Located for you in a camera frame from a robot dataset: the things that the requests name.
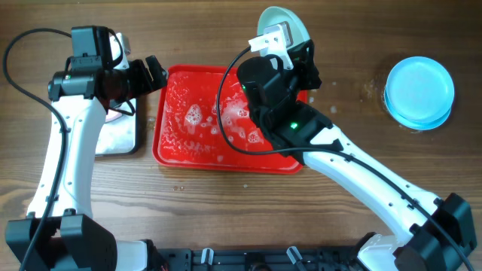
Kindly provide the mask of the pink cleaning sponge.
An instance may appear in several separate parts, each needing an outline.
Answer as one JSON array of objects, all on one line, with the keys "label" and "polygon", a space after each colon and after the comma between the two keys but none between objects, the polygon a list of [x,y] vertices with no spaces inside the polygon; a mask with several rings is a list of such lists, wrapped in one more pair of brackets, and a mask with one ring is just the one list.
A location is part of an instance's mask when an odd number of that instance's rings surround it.
[{"label": "pink cleaning sponge", "polygon": [[120,118],[122,116],[123,116],[123,114],[120,113],[120,112],[108,110],[107,115],[105,116],[105,122],[106,123],[112,122],[112,121],[117,120],[118,118]]}]

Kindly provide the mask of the light blue plate bottom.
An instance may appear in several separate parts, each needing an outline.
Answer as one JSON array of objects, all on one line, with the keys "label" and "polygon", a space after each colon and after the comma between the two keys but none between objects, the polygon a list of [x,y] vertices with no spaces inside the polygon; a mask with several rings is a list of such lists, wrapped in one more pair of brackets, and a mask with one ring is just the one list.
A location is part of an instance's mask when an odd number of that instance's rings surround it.
[{"label": "light blue plate bottom", "polygon": [[293,11],[278,6],[271,6],[263,11],[258,20],[257,36],[263,35],[266,28],[276,24],[283,26],[288,49],[310,40],[310,35],[301,19]]}]

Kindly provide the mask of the light blue plate top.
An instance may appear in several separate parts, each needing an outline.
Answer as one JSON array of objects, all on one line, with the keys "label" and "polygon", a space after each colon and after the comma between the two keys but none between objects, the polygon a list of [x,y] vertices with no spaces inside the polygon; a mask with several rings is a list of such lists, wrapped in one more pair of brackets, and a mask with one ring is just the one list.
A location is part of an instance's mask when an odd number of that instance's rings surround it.
[{"label": "light blue plate top", "polygon": [[384,99],[389,113],[400,124],[411,129],[434,129],[449,117],[455,87],[442,64],[412,56],[389,72]]}]

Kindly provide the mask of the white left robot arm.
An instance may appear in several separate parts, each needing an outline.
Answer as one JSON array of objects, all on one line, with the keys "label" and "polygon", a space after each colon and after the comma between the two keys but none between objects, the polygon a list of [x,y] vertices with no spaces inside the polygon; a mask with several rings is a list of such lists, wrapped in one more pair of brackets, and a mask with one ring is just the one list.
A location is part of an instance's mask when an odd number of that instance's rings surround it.
[{"label": "white left robot arm", "polygon": [[155,56],[127,69],[97,56],[72,58],[48,85],[53,113],[41,180],[23,220],[9,221],[5,240],[22,270],[166,270],[150,239],[118,241],[92,218],[96,146],[112,101],[128,102],[165,87]]}]

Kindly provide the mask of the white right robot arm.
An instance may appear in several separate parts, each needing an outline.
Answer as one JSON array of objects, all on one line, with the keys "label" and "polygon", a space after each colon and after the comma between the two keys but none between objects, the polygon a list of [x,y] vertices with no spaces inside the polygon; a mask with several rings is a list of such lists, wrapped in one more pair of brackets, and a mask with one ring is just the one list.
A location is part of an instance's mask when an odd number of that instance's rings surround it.
[{"label": "white right robot arm", "polygon": [[356,146],[316,109],[302,104],[288,135],[304,165],[328,176],[390,229],[363,241],[355,259],[368,270],[472,270],[477,247],[471,206],[411,184]]}]

